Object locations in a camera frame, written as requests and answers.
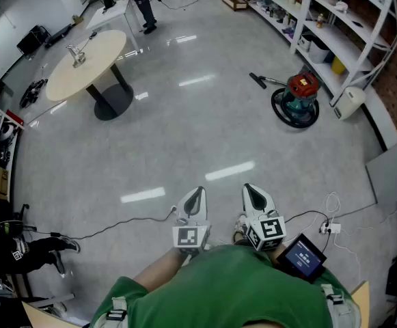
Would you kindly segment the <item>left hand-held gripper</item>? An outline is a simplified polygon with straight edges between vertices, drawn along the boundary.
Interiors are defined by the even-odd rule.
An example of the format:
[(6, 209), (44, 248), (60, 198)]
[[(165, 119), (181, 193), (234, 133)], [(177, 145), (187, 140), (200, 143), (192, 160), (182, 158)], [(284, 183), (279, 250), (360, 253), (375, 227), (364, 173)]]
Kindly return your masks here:
[(181, 254), (186, 255), (198, 255), (205, 252), (211, 228), (210, 222), (207, 221), (205, 188), (199, 186), (190, 190), (179, 201), (177, 211), (180, 218), (172, 228), (174, 247)]

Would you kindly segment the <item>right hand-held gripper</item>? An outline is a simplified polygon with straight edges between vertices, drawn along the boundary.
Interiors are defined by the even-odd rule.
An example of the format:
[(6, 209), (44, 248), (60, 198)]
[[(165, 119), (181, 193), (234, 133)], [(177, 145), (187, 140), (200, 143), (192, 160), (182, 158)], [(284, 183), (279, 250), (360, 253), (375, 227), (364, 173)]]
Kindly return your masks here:
[(275, 216), (278, 211), (273, 198), (260, 187), (245, 183), (242, 188), (243, 210), (246, 214), (246, 237), (256, 251), (277, 248), (286, 237), (284, 218)]

